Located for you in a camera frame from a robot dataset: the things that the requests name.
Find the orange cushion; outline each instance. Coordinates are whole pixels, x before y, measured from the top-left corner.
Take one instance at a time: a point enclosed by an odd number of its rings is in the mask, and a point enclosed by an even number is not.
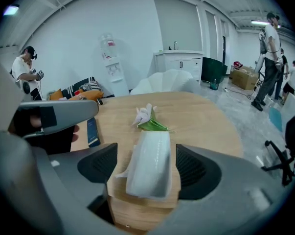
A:
[[[104,95],[104,93],[102,93],[101,91],[86,91],[80,94],[85,96],[88,100],[94,100],[95,102],[98,98],[102,98]],[[77,97],[73,96],[69,100],[77,100]]]
[[[49,100],[58,100],[60,98],[64,97],[63,93],[61,90],[55,91],[52,95],[49,96]]]

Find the wooden table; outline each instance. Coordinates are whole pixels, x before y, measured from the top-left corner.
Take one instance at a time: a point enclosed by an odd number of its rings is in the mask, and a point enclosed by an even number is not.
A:
[[[199,95],[186,92],[141,94],[103,99],[103,103],[95,118],[101,143],[118,143],[118,163],[107,187],[113,219],[116,226],[124,230],[133,233],[139,233],[135,229],[152,230],[177,205],[181,185],[175,166],[176,144],[242,156],[242,144],[233,124],[210,100]],[[140,136],[141,130],[132,125],[136,107],[146,107],[147,103],[157,106],[157,120],[175,132],[170,134],[172,188],[165,201],[127,195],[126,179],[115,178],[127,168],[133,145]],[[79,140],[72,144],[71,151],[88,147],[86,121],[79,126]]]

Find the ceiling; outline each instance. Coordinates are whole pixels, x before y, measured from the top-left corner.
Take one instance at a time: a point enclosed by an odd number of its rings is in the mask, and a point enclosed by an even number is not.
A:
[[[20,8],[16,15],[5,16],[0,24],[0,49],[20,50],[35,30],[53,13],[64,9],[73,0],[16,0]],[[266,14],[280,16],[280,32],[295,38],[292,27],[281,8],[273,0],[201,0],[219,9],[240,31],[257,30],[251,20],[266,21]]]

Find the fluorescent light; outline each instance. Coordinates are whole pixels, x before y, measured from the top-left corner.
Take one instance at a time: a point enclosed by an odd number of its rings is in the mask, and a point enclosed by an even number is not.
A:
[[[266,26],[266,25],[269,24],[268,22],[254,21],[254,20],[252,20],[251,23],[252,23],[252,24],[256,24],[256,25],[262,25],[262,26]]]
[[[19,5],[10,5],[6,8],[4,12],[4,16],[15,15],[18,9],[19,9]]]

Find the man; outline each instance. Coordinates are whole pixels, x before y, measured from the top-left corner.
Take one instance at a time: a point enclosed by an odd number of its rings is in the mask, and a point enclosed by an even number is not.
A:
[[[32,46],[26,47],[22,54],[16,57],[14,63],[12,64],[10,73],[16,80],[20,79],[29,82],[33,100],[42,100],[36,82],[36,80],[39,81],[41,77],[38,74],[30,73],[30,69],[32,68],[32,59],[35,57],[34,53],[35,50]]]
[[[255,100],[251,103],[252,106],[254,106],[259,111],[263,111],[261,105],[266,105],[264,98],[273,87],[277,78],[278,67],[281,65],[278,62],[277,55],[278,51],[280,50],[280,38],[276,32],[276,29],[279,25],[279,16],[275,16],[273,13],[268,13],[267,20],[270,24],[268,24],[265,28],[267,38],[267,53],[265,54],[265,78]]]
[[[273,91],[274,91],[274,86],[276,84],[275,94],[274,94],[274,99],[275,100],[278,100],[279,99],[279,95],[280,95],[280,91],[281,91],[281,86],[282,86],[282,82],[283,82],[284,66],[286,67],[286,77],[287,77],[287,74],[289,72],[288,60],[286,59],[286,57],[284,55],[284,49],[282,49],[282,48],[281,48],[281,58],[283,60],[281,72],[278,73],[278,79],[275,81],[273,87],[271,88],[271,90],[268,93],[269,96],[272,96]]]
[[[286,98],[288,97],[288,94],[294,94],[295,92],[295,60],[293,61],[293,67],[290,68],[290,71],[287,70],[287,73],[285,75],[285,79],[288,78],[288,74],[291,74],[290,80],[286,82],[285,86],[283,87],[283,94],[282,94],[282,100],[281,103],[284,104]]]

